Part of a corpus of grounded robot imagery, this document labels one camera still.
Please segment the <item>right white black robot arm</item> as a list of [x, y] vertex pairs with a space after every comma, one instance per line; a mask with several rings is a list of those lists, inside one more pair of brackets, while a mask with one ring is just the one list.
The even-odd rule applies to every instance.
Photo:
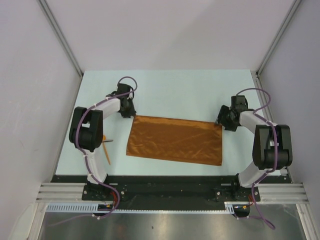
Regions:
[[226, 131], [235, 132], [239, 127], [254, 135], [252, 162], [237, 175], [238, 182], [230, 188], [231, 196], [242, 201], [268, 174], [289, 167], [293, 162], [291, 129], [276, 124], [249, 108], [244, 95], [231, 97], [231, 105], [222, 105], [216, 123]]

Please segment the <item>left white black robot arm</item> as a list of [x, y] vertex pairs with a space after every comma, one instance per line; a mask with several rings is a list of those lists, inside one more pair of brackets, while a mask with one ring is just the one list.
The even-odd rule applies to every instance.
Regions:
[[93, 194], [100, 200], [107, 199], [111, 193], [111, 188], [103, 183], [107, 178], [107, 172], [102, 158], [98, 156], [99, 147], [103, 143], [103, 122], [115, 113], [119, 113], [122, 118], [134, 117], [135, 90], [136, 88], [128, 84], [118, 83], [117, 90], [100, 102], [89, 108], [76, 107], [73, 111], [68, 138], [83, 154], [87, 180], [96, 184]]

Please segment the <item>orange wooden spoon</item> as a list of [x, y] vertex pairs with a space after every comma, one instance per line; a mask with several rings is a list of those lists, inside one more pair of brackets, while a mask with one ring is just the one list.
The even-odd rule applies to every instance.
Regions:
[[107, 142], [107, 138], [105, 135], [103, 135], [102, 136], [102, 148], [103, 148], [103, 151], [104, 151], [104, 154], [105, 154], [105, 157], [107, 159], [108, 164], [111, 165], [110, 157], [109, 157], [108, 150], [106, 147], [106, 142]]

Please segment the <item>left aluminium frame post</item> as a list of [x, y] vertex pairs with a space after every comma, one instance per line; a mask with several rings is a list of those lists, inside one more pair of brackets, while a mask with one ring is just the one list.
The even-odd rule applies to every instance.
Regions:
[[36, 1], [42, 10], [45, 18], [48, 21], [49, 26], [51, 27], [53, 33], [55, 34], [58, 42], [60, 43], [63, 51], [65, 52], [68, 60], [70, 61], [72, 67], [76, 71], [77, 75], [82, 78], [84, 73], [81, 70], [81, 67], [76, 59], [76, 56], [74, 55], [74, 52], [72, 51], [72, 48], [70, 47], [67, 38], [65, 37], [53, 11], [51, 10], [48, 2], [46, 0], [37, 0]]

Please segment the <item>orange cloth napkin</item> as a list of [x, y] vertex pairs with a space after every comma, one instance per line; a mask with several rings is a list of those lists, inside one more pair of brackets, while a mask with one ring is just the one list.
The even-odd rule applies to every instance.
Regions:
[[126, 154], [132, 157], [221, 166], [222, 126], [213, 122], [136, 116]]

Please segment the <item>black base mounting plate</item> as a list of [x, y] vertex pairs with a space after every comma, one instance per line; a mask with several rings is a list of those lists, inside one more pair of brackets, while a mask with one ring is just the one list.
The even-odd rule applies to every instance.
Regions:
[[210, 211], [221, 210], [224, 202], [256, 201], [262, 191], [241, 187], [237, 177], [223, 176], [109, 176], [105, 184], [90, 183], [84, 175], [54, 175], [55, 184], [82, 184], [83, 201], [116, 202], [119, 210]]

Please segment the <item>aluminium frame post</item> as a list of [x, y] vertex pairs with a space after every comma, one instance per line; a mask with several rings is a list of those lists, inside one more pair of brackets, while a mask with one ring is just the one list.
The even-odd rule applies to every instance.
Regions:
[[302, 4], [302, 0], [294, 0], [286, 13], [279, 29], [277, 30], [275, 37], [273, 38], [267, 52], [265, 53], [261, 63], [259, 64], [257, 70], [255, 71], [256, 76], [259, 78], [263, 73], [267, 63], [269, 62], [270, 58], [272, 57], [274, 51], [276, 50], [278, 44], [280, 43], [281, 39], [283, 38], [287, 28], [291, 24], [295, 14], [297, 13], [300, 5]]
[[49, 26], [51, 27], [53, 33], [55, 34], [58, 42], [60, 43], [63, 51], [65, 52], [68, 60], [70, 61], [72, 67], [76, 71], [77, 75], [82, 78], [84, 73], [81, 70], [81, 67], [76, 59], [76, 56], [74, 55], [74, 52], [72, 51], [72, 48], [70, 47], [67, 38], [65, 37], [53, 11], [51, 10], [48, 2], [46, 0], [37, 0], [36, 1], [42, 10], [45, 18], [48, 21]]

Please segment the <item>right aluminium frame post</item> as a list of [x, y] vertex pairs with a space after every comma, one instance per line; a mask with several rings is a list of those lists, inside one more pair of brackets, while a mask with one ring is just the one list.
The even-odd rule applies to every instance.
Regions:
[[269, 62], [270, 58], [272, 57], [274, 51], [276, 50], [278, 44], [280, 43], [281, 39], [283, 38], [287, 28], [291, 24], [295, 14], [297, 13], [300, 5], [302, 4], [302, 0], [294, 0], [286, 13], [279, 29], [277, 30], [275, 37], [273, 38], [267, 52], [265, 53], [261, 63], [259, 64], [257, 70], [255, 71], [256, 76], [259, 78], [263, 73], [267, 63]]

